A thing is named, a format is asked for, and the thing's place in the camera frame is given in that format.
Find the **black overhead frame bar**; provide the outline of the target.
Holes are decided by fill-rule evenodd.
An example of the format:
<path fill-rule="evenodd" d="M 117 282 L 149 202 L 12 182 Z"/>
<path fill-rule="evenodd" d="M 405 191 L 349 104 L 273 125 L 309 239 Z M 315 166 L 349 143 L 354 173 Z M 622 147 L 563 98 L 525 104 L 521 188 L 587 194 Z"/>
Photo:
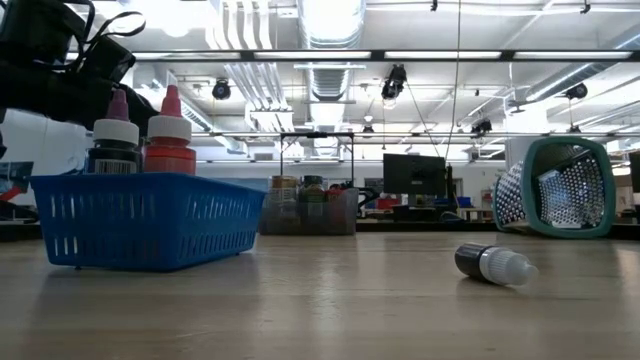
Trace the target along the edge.
<path fill-rule="evenodd" d="M 174 50 L 140 62 L 640 62 L 640 50 Z"/>

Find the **black background rack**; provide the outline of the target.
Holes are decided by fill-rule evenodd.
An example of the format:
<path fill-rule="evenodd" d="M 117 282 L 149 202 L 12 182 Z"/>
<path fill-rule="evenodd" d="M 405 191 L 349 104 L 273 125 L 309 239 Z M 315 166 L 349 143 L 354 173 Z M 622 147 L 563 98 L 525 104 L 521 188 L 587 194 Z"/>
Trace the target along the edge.
<path fill-rule="evenodd" d="M 296 172 L 353 181 L 379 177 L 383 156 L 442 157 L 450 166 L 505 167 L 536 140 L 581 139 L 604 146 L 631 138 L 608 132 L 196 132 L 196 174 L 266 178 Z"/>

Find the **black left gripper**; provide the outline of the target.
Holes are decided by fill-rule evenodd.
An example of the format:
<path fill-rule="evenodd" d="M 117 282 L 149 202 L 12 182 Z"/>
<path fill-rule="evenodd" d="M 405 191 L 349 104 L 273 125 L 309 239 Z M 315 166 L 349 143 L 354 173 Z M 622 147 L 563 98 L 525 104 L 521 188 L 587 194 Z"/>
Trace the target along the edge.
<path fill-rule="evenodd" d="M 102 79 L 0 62 L 0 108 L 25 110 L 85 128 L 106 115 L 115 87 Z M 129 120 L 146 136 L 149 119 L 159 112 L 129 86 L 120 84 L 119 89 L 126 94 Z"/>

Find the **red icing bottle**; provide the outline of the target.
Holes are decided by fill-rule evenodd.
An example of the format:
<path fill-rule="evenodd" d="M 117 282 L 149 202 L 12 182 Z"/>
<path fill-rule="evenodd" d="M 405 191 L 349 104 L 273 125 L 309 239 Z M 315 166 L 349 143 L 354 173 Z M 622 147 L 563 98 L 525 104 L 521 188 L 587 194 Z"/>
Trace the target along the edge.
<path fill-rule="evenodd" d="M 148 121 L 145 172 L 196 173 L 196 152 L 189 147 L 191 123 L 182 116 L 181 105 L 177 86 L 169 85 L 160 113 Z"/>

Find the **small black food colouring bottle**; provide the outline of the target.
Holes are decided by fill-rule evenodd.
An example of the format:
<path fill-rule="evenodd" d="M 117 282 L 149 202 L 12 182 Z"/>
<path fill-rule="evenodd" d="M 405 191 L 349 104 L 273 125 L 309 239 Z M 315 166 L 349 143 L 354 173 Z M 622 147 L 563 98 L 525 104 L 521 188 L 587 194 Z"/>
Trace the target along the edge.
<path fill-rule="evenodd" d="M 456 250 L 454 261 L 467 277 L 500 286 L 526 285 L 539 273 L 526 256 L 496 245 L 465 243 Z"/>

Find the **purple icing bottle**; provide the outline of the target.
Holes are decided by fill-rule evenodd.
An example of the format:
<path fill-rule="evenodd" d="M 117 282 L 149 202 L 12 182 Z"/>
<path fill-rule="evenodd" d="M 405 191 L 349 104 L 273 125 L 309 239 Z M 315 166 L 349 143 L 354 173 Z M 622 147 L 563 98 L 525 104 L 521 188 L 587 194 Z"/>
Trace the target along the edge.
<path fill-rule="evenodd" d="M 139 127 L 129 120 L 126 92 L 117 89 L 103 119 L 94 123 L 93 147 L 87 150 L 88 174 L 135 174 L 142 171 Z"/>

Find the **black monitor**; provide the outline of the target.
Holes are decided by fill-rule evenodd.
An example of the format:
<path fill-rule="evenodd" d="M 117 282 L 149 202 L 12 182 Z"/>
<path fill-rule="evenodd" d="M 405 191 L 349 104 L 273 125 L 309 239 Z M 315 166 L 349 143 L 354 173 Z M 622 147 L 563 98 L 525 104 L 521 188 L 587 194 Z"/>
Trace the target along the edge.
<path fill-rule="evenodd" d="M 432 156 L 384 154 L 383 191 L 388 194 L 445 196 L 445 160 Z"/>
<path fill-rule="evenodd" d="M 631 187 L 634 194 L 640 194 L 640 151 L 629 154 Z"/>

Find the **blue plastic basket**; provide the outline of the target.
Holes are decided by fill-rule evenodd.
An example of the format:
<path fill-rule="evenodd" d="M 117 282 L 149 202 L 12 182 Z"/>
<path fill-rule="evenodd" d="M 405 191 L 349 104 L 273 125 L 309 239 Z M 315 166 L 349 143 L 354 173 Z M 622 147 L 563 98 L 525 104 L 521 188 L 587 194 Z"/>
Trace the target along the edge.
<path fill-rule="evenodd" d="M 31 179 L 54 265 L 173 271 L 253 248 L 264 192 L 177 173 Z"/>

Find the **black aluminium table frame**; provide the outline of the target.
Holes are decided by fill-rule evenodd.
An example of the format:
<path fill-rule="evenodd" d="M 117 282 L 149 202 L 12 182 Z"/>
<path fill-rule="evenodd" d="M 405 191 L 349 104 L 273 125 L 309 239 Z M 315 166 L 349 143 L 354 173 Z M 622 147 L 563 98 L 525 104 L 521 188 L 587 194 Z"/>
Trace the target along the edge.
<path fill-rule="evenodd" d="M 498 228 L 492 223 L 374 223 L 360 222 L 356 224 L 357 233 L 367 232 L 463 232 L 463 233 L 488 233 L 495 232 Z M 640 225 L 615 224 L 606 235 L 607 239 L 640 241 Z M 39 224 L 24 224 L 21 222 L 0 223 L 0 242 L 14 242 L 22 240 L 40 240 L 41 229 Z"/>

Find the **silver ventilation duct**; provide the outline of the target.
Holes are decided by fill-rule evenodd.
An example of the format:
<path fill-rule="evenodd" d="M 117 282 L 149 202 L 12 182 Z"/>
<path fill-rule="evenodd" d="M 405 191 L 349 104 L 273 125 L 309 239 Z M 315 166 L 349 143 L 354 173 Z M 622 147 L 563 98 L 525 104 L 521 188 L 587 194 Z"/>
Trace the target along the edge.
<path fill-rule="evenodd" d="M 302 47 L 351 50 L 359 46 L 366 0 L 297 0 Z M 320 131 L 336 131 L 342 124 L 352 71 L 346 63 L 311 65 L 307 70 L 309 116 Z"/>

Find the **teal-framed metal box grater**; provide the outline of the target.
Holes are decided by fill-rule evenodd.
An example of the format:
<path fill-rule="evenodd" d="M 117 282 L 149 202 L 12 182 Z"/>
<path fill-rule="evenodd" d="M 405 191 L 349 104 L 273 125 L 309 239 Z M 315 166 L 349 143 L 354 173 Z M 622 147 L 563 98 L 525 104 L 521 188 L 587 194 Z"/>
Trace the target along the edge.
<path fill-rule="evenodd" d="M 554 238 L 606 235 L 616 189 L 605 148 L 579 137 L 535 140 L 494 187 L 493 216 L 502 231 Z"/>

